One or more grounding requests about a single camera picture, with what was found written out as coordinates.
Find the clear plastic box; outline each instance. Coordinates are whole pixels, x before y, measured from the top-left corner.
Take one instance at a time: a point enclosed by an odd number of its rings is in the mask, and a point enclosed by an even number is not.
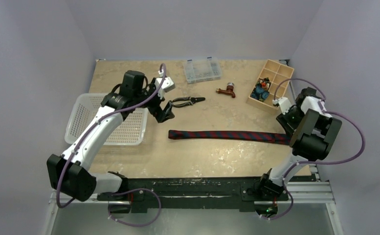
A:
[[[187,60],[183,65],[188,83],[217,80],[222,76],[222,69],[216,57],[207,57],[207,59],[203,60]]]
[[[86,93],[77,97],[66,127],[65,141],[74,143],[95,117],[105,93]],[[104,145],[139,145],[147,126],[148,109],[137,108],[106,139]]]

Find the wall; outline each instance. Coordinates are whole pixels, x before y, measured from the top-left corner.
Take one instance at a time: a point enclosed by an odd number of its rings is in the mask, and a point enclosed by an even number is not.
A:
[[[63,0],[0,0],[0,234],[39,234],[46,160],[66,146],[93,56]]]
[[[296,77],[326,92],[327,109],[351,117],[365,132],[359,159],[322,170],[345,234],[380,234],[380,0],[324,1],[291,65]],[[345,123],[328,159],[348,158],[359,146],[357,132]]]
[[[96,58],[287,59],[322,0],[67,0]]]

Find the perforated basket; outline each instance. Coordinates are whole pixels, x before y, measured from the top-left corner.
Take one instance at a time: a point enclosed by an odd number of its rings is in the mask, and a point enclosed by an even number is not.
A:
[[[95,117],[103,97],[107,94],[86,93],[77,97],[66,127],[65,141],[74,143]],[[147,125],[148,109],[137,108],[108,137],[105,145],[138,145]]]

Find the plastic box lid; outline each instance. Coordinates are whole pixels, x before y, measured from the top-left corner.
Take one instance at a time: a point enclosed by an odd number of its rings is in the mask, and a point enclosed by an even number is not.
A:
[[[202,60],[187,60],[183,63],[183,66],[188,83],[217,80],[222,76],[222,69],[216,57],[207,57]]]

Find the beige tabletop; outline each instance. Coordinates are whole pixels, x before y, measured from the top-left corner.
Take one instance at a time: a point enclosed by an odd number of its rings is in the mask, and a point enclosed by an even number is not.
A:
[[[246,104],[246,99],[265,64],[265,60],[220,61],[220,80],[187,84],[182,61],[98,61],[90,93],[108,93],[122,82],[127,70],[158,77],[164,62],[167,75],[176,88],[165,94],[166,100],[177,97],[205,97],[193,106],[173,108],[175,118],[157,123],[148,115],[143,142],[138,146],[103,146],[90,172],[117,171],[128,178],[148,177],[237,177],[261,176],[280,164],[290,153],[288,146],[234,140],[170,140],[168,130],[247,130],[283,133],[268,114]],[[228,82],[235,84],[236,98],[217,94]],[[310,175],[308,167],[297,175]]]

